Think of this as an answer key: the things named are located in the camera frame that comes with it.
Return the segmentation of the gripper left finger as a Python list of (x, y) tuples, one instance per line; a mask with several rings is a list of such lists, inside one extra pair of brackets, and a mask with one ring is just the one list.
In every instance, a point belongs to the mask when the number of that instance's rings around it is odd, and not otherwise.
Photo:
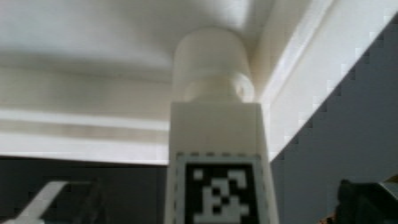
[(101, 186), (49, 181), (7, 224), (101, 224)]

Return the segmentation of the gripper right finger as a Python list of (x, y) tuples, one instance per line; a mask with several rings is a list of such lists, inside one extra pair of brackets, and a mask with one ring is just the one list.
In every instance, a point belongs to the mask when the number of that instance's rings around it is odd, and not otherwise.
[(398, 224), (398, 174), (380, 182), (339, 182), (335, 224)]

